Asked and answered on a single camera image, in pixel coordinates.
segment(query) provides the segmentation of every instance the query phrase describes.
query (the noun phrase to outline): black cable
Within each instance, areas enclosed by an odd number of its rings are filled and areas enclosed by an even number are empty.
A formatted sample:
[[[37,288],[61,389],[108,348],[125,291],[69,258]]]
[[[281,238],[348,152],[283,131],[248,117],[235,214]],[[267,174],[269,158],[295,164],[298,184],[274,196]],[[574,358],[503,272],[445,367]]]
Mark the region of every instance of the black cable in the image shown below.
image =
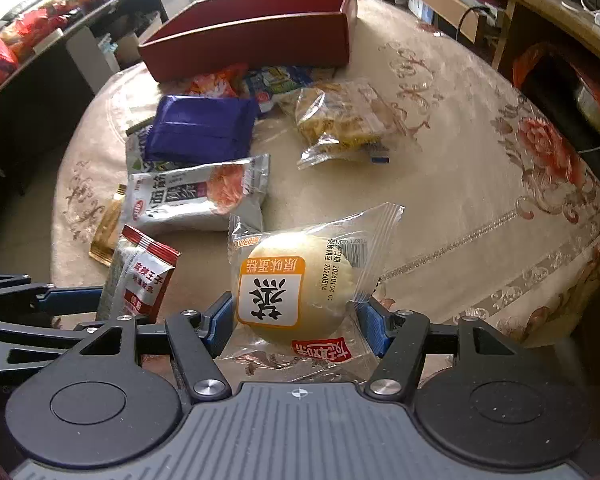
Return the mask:
[[[462,27],[462,22],[464,22],[464,19],[467,17],[469,12],[471,12],[472,10],[487,10],[488,11],[491,9],[484,5],[474,5],[473,7],[469,7],[464,12],[464,14],[462,15],[462,18],[460,18],[460,21],[458,22],[458,28],[456,28],[456,41],[458,41],[458,39],[460,38],[460,28]]]

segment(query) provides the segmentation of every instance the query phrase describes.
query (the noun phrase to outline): yellow snack package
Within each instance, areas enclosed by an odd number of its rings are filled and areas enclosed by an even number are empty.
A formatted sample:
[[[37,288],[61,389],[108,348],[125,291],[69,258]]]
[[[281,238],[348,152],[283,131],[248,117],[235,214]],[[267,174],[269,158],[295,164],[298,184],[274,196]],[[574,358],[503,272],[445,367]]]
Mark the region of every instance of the yellow snack package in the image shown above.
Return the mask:
[[[94,260],[98,260],[101,264],[105,264],[107,267],[111,265],[111,259],[113,258],[118,237],[120,236],[118,219],[120,218],[122,205],[125,201],[125,194],[126,185],[118,184],[118,189],[104,210],[100,225],[98,225],[98,229],[93,235],[91,247],[89,248],[89,256]]]

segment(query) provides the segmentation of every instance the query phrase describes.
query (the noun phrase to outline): metal screw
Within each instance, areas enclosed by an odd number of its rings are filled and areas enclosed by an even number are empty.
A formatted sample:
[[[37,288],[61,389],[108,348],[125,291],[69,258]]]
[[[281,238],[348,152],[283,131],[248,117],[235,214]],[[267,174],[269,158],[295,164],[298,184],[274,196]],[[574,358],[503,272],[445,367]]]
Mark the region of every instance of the metal screw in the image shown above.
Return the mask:
[[[202,379],[193,386],[193,389],[197,394],[207,397],[221,393],[224,388],[224,383],[217,379]]]
[[[393,379],[378,379],[373,381],[369,388],[376,395],[393,395],[398,393],[402,389],[402,386],[398,381],[394,381]]]

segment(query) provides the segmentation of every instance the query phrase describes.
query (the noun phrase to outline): blue snack package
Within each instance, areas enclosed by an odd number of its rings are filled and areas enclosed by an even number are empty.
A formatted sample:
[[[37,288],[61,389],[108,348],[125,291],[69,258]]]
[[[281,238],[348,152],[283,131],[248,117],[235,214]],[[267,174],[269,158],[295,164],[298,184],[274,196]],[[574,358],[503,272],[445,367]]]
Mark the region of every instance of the blue snack package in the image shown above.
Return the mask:
[[[257,115],[252,99],[164,96],[147,135],[145,159],[201,165],[245,158]]]
[[[191,166],[186,162],[168,162],[163,160],[146,160],[144,148],[146,139],[151,131],[154,118],[151,117],[132,126],[126,131],[125,155],[126,172],[133,173],[151,173],[155,171],[179,170]]]
[[[274,97],[313,82],[306,69],[297,66],[264,66],[244,76],[243,84],[249,95],[256,99],[261,113],[273,108]]]

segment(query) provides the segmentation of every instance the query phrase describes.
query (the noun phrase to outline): red flower pattern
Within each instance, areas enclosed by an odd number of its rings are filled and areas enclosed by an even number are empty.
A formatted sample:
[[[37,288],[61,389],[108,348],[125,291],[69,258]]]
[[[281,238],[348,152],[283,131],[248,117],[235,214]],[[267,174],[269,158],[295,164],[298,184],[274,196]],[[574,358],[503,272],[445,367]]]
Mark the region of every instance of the red flower pattern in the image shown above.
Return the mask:
[[[525,117],[518,123],[516,135],[550,182],[567,181],[582,188],[586,179],[582,160],[550,122]]]

